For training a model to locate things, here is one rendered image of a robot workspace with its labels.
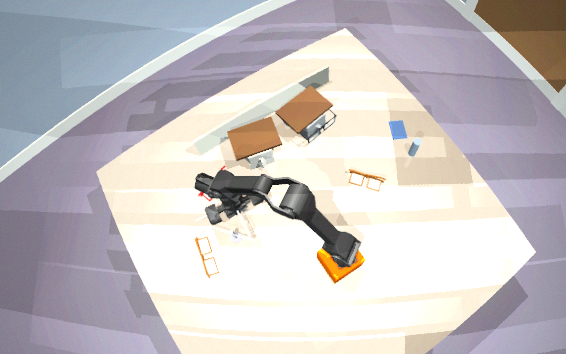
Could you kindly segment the light blue cylinder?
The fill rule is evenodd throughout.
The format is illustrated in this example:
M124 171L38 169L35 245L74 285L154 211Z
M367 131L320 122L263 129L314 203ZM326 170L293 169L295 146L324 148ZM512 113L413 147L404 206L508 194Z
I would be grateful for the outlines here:
M416 156L416 152L419 149L419 145L421 144L421 140L419 138L415 138L413 140L414 142L412 143L412 145L410 146L410 150L408 152L408 154L413 157Z

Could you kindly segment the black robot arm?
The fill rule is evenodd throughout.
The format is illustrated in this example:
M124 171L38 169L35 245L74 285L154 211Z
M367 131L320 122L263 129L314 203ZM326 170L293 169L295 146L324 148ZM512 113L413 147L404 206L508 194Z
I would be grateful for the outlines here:
M357 263L361 241L349 232L338 231L316 208L316 199L309 187L290 177L273 178L260 176L234 176L228 170L219 170L215 177L197 173L194 189L210 199L219 199L225 206L233 206L241 195L256 196L266 201L271 210L291 220L302 221L324 241L322 248L337 263L339 270ZM289 187L279 205L275 206L267 196L273 185ZM357 262L355 262L357 261Z

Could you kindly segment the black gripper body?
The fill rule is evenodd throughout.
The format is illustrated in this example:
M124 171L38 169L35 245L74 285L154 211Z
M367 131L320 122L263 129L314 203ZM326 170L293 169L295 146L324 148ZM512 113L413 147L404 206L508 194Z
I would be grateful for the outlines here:
M243 209L243 207L246 206L246 204L250 203L250 201L251 201L253 206L256 206L256 205L262 203L264 200L261 199L261 198L258 198L256 196L242 197L242 195L241 195L239 200L237 201L237 203L233 206L225 206L223 204L222 205L220 204L216 208L215 203L213 203L213 204L205 207L204 211L207 215L207 218L208 218L210 224L212 226L215 226L222 221L219 213L224 212L227 216L229 216L229 215L233 214L234 212L236 213L236 212L240 211L241 209Z

